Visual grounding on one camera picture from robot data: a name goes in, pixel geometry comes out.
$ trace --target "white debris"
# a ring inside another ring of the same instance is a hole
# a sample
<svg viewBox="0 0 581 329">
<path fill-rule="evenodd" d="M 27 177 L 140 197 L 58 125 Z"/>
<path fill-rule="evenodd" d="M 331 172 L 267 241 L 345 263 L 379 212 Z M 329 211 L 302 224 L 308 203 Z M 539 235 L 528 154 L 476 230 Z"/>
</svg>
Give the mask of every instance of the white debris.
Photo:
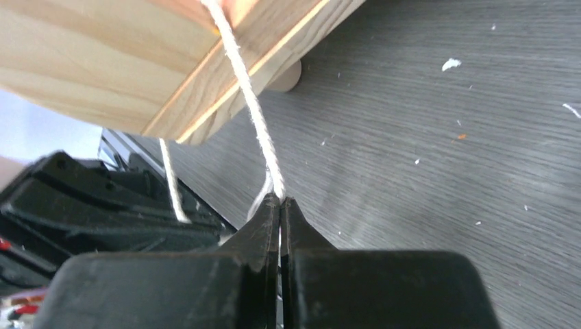
<svg viewBox="0 0 581 329">
<path fill-rule="evenodd" d="M 574 109 L 572 106 L 570 106 L 569 104 L 565 103 L 563 104 L 563 107 L 568 109 L 569 111 L 571 111 L 576 117 L 578 117 L 579 119 L 581 119 L 581 114 L 579 114 L 579 112 L 577 112 L 576 109 Z"/>
<path fill-rule="evenodd" d="M 444 65 L 442 66 L 442 72 L 447 71 L 453 67 L 458 67 L 462 64 L 462 61 L 457 60 L 455 58 L 450 58 Z"/>
</svg>

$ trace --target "gray laminate surface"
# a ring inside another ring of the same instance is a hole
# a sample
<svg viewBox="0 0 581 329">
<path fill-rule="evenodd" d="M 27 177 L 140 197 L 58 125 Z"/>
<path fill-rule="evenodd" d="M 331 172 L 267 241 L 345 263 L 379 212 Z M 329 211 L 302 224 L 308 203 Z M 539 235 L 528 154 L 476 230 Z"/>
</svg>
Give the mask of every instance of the gray laminate surface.
<svg viewBox="0 0 581 329">
<path fill-rule="evenodd" d="M 581 111 L 580 10 L 368 0 L 294 91 L 260 97 L 289 193 L 339 247 L 467 255 L 505 328 L 581 328 L 581 119 L 563 107 Z M 462 64 L 442 72 L 449 58 Z M 242 225 L 264 179 L 247 114 L 172 150 Z"/>
</svg>

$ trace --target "black clamp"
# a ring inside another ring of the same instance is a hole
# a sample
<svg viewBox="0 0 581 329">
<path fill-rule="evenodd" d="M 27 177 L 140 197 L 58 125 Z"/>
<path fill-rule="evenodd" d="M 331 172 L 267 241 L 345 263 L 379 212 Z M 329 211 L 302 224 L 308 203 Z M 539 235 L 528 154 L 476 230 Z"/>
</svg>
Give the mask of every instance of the black clamp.
<svg viewBox="0 0 581 329">
<path fill-rule="evenodd" d="M 281 299 L 284 321 L 277 324 Z M 40 329 L 282 326 L 499 328 L 465 257 L 338 250 L 294 199 L 280 203 L 274 195 L 215 252 L 70 259 L 35 321 Z"/>
</svg>

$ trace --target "black plastic tool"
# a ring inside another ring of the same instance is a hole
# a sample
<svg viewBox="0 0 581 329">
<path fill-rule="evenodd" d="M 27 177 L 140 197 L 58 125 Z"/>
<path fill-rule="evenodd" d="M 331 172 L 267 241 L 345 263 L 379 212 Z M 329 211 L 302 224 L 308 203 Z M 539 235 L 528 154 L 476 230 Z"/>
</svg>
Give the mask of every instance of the black plastic tool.
<svg viewBox="0 0 581 329">
<path fill-rule="evenodd" d="M 287 329 L 499 328 L 465 257 L 338 250 L 274 195 L 215 252 L 70 259 L 35 328 L 276 328 L 279 257 Z"/>
</svg>

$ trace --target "plywood edge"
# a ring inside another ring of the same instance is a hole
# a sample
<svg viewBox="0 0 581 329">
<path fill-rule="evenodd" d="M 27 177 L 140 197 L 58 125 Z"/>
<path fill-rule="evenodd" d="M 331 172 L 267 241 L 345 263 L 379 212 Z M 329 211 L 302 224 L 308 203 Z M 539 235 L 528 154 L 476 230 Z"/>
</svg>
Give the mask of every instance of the plywood edge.
<svg viewBox="0 0 581 329">
<path fill-rule="evenodd" d="M 364 0 L 331 0 L 321 1 L 315 6 L 299 24 L 250 68 L 249 74 L 255 92 L 259 93 L 264 90 L 271 81 L 300 60 L 307 51 L 311 50 L 363 2 Z M 222 97 L 196 121 L 192 122 L 177 141 L 191 145 L 203 143 L 238 113 L 244 105 L 245 101 L 241 97 L 239 85 L 234 82 Z"/>
<path fill-rule="evenodd" d="M 245 63 L 252 67 L 313 7 L 329 1 L 350 3 L 341 0 L 258 0 L 253 10 L 234 30 Z M 220 41 L 184 80 L 179 90 L 169 97 L 166 105 L 141 134 L 178 139 L 212 104 L 224 96 L 235 81 L 230 60 L 224 56 Z"/>
</svg>

